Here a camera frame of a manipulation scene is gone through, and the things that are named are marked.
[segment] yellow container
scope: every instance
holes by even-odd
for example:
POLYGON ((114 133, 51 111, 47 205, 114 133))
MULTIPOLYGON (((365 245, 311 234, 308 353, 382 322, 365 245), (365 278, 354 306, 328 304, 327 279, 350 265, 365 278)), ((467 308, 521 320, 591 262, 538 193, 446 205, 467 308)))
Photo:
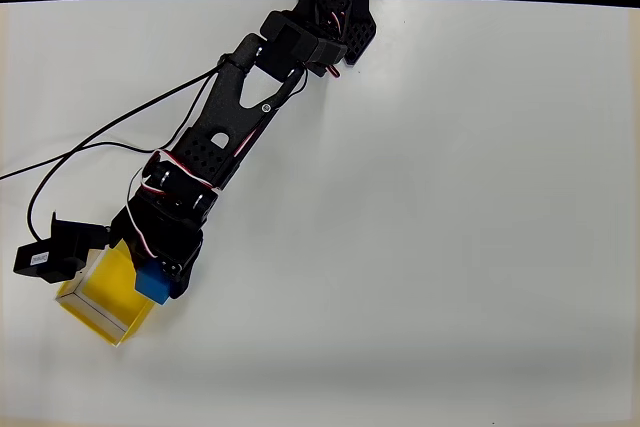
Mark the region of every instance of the yellow container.
POLYGON ((87 266, 62 284, 56 301, 112 345, 133 335, 155 302, 135 290, 129 248, 91 251, 87 266))

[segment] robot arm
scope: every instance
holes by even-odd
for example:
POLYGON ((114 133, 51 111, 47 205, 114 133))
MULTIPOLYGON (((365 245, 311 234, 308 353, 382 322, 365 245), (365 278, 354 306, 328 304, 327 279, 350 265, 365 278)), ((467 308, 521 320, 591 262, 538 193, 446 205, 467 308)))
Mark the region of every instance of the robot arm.
POLYGON ((220 58, 200 117, 171 150, 151 155, 139 171, 140 186, 110 226, 62 221, 54 214, 51 237, 20 247, 14 272, 50 283, 71 280, 86 265, 89 249, 124 240, 136 290, 158 303, 182 295, 218 195, 302 76, 334 72, 343 59, 354 64, 373 39, 368 1, 299 0, 293 11, 271 12, 262 36, 247 35, 220 58), (240 96, 254 67, 282 85, 245 108, 240 96))

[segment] white tabletop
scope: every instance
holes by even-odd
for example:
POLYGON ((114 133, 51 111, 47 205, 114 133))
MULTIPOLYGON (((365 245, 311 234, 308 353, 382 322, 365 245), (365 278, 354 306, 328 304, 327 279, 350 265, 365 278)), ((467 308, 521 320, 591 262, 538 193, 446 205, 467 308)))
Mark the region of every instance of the white tabletop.
MULTIPOLYGON (((2 172, 206 71, 294 4, 5 6, 2 172)), ((55 286, 11 272, 45 171, 0 183, 4 415, 305 427, 631 417, 628 11, 371 9, 378 34, 360 62, 339 80, 310 76, 282 108, 212 211, 189 290, 117 349, 55 304, 55 286)), ((246 105, 275 85, 257 71, 246 84, 246 105)), ((161 143, 193 95, 112 137, 161 143)), ((38 200, 36 228, 48 235, 53 210, 109 223, 144 161, 78 155, 38 200)))

